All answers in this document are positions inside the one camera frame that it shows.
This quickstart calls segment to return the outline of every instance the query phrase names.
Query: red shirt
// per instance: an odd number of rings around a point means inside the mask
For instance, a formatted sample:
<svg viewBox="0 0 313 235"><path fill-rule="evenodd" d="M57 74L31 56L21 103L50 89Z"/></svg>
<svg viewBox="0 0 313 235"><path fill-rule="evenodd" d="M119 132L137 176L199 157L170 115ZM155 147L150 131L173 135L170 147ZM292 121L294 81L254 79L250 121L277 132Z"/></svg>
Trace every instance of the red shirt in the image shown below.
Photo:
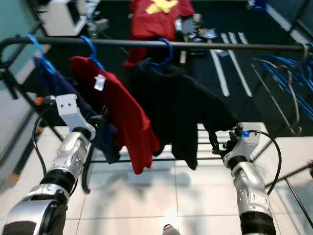
<svg viewBox="0 0 313 235"><path fill-rule="evenodd" d="M179 0L179 3L171 8L168 14L159 12L148 14L146 9L152 4L151 0L132 0L131 12L134 14L131 26L131 40L150 40L154 37L166 38L175 41L175 20L180 16L192 16L195 13L190 0ZM146 48L133 48L129 50L129 56L125 66L145 59Z"/></svg>
<svg viewBox="0 0 313 235"><path fill-rule="evenodd" d="M140 105L114 74L99 69L88 58L72 57L70 65L75 80L84 88L82 96L93 109L101 113L104 105L109 108L109 121L117 128L114 143L119 150L127 147L135 174L150 168L159 140ZM98 74L106 78L103 91L94 88Z"/></svg>

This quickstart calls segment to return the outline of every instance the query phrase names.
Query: black sweatshirt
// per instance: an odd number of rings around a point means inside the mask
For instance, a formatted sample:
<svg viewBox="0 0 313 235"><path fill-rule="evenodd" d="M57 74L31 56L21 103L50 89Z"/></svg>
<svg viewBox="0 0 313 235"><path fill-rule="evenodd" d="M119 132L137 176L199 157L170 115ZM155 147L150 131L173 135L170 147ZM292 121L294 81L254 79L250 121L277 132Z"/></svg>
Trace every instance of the black sweatshirt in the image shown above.
<svg viewBox="0 0 313 235"><path fill-rule="evenodd" d="M197 162L197 123L209 133L229 130L238 121L226 105L206 87L174 65L161 68L146 59L134 66L132 95L151 120L161 149L172 144L176 159L185 160L195 170Z"/></svg>

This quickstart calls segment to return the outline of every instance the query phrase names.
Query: dark floor mat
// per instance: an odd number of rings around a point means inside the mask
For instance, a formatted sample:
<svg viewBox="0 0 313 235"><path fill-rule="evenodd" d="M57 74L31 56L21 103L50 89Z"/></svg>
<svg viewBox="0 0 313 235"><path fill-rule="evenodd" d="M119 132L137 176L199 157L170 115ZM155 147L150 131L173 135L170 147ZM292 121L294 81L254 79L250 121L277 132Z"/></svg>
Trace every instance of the dark floor mat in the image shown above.
<svg viewBox="0 0 313 235"><path fill-rule="evenodd" d="M286 39L286 32L274 19L263 12L253 12L246 10L245 3L216 3L216 2L193 2L196 12L202 14L204 19L203 25L208 28L216 28L219 37L215 42L223 42L221 32L243 32L249 43L252 44L282 44ZM109 19L110 28L105 30L105 35L100 38L110 37L113 39L129 39L131 21L128 19L129 1L102 1L101 16ZM288 44L294 44L294 41L287 38ZM127 86L128 72L122 63L126 60L126 53L119 47L97 47L98 59L105 66L107 71L111 71ZM276 133L282 124L275 106L265 92L264 88L255 91L258 87L258 78L251 68L253 57L260 54L259 51L235 51L237 60L245 75L246 81L254 93L254 98L246 95L238 73L231 61L230 57L220 58L222 67L227 79L230 91L229 97L224 97L220 88L216 69L210 53L205 57L188 57L188 73L212 90L218 97L224 100L242 121L265 122L271 134ZM65 76L70 76L68 60L75 55L88 56L90 49L78 46L53 46L47 53L47 58L55 65L55 67ZM277 99L283 104L284 111L288 116L292 116L292 99L289 95L282 93L277 85L268 79L268 85L275 94ZM28 91L45 94L45 91L39 88L34 82L34 73L30 75L24 84ZM57 113L49 115L48 119L53 124L63 124ZM301 116L301 123L304 129L304 135L313 134L312 122ZM290 132L283 130L280 136L290 136Z"/></svg>

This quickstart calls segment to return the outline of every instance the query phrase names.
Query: bundle of blue hangers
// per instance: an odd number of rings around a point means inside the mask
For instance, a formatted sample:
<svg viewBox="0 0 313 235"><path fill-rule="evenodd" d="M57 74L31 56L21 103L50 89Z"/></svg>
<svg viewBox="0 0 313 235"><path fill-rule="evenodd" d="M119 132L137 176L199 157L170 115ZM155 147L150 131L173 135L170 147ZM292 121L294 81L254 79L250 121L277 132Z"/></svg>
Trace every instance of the bundle of blue hangers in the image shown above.
<svg viewBox="0 0 313 235"><path fill-rule="evenodd" d="M260 57L261 63L263 67L272 75L272 77L276 80L279 86L284 89L287 93L291 95L291 90L289 87L289 83L291 82L288 78L286 78L286 73L282 73L282 70L279 68L285 68L291 73L292 83L295 82L301 87L307 87L309 92L313 94L313 57L312 55L308 55L305 61L297 62L295 60L274 56L274 55L263 55ZM302 108L302 110L306 113L306 115L313 121L313 107L308 104L303 96L296 90L293 86L293 91L295 97L297 99L298 105Z"/></svg>

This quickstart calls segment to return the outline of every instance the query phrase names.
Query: white label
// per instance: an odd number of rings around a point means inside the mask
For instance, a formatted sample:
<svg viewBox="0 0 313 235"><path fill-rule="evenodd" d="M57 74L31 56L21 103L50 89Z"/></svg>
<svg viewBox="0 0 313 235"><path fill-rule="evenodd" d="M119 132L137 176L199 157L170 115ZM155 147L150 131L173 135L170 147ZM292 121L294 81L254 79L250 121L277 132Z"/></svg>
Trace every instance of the white label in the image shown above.
<svg viewBox="0 0 313 235"><path fill-rule="evenodd" d="M98 74L96 77L94 77L96 79L96 83L94 85L94 88L98 91L103 91L103 88L104 88L104 83L106 81L106 78L101 75L101 74Z"/></svg>

